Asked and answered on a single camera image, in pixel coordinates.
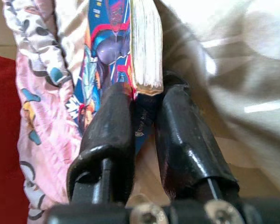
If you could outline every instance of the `colorful book cover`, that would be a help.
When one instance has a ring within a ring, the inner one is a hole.
[[[66,107],[81,135],[100,108],[101,96],[115,82],[132,82],[130,0],[90,0],[80,76]],[[136,150],[150,132],[145,107],[136,109]]]

